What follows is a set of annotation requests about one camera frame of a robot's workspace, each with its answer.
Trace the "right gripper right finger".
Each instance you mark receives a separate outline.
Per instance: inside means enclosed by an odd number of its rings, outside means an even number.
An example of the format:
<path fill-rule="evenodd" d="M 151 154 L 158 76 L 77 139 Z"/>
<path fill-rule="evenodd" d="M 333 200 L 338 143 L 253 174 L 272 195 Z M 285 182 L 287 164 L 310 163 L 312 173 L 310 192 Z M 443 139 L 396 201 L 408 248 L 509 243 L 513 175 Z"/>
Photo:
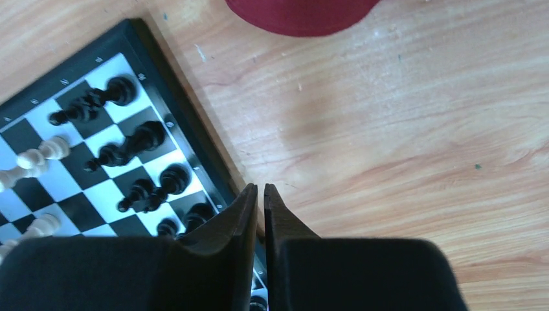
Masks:
<path fill-rule="evenodd" d="M 449 261 L 412 238 L 322 238 L 264 190 L 271 310 L 466 310 Z"/>

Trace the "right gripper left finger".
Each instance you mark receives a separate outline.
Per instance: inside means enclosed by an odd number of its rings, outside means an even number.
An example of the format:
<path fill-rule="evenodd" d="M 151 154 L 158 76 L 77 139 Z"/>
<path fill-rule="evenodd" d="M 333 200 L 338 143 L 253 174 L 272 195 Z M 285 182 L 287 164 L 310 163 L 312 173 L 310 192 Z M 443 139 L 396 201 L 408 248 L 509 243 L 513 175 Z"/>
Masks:
<path fill-rule="evenodd" d="M 1 265 L 2 310 L 247 310 L 256 185 L 179 240 L 47 237 Z"/>

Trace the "black white chessboard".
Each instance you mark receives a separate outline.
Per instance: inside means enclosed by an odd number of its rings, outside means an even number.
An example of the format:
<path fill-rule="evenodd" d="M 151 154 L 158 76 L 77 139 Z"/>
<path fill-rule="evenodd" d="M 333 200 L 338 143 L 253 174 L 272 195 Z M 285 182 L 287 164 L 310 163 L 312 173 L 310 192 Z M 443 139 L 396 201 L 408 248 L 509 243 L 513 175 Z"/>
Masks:
<path fill-rule="evenodd" d="M 1 105 L 2 310 L 231 310 L 183 237 L 235 199 L 150 28 L 125 19 Z"/>

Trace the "white chess piece tall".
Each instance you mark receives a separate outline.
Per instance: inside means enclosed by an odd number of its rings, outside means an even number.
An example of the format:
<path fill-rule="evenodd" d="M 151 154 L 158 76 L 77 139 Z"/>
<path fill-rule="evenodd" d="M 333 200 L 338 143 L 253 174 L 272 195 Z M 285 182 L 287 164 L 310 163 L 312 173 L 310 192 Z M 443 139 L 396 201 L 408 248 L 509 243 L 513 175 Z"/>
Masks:
<path fill-rule="evenodd" d="M 11 189 L 23 178 L 37 178 L 48 171 L 48 165 L 38 165 L 34 168 L 16 166 L 10 170 L 1 170 L 1 192 Z"/>

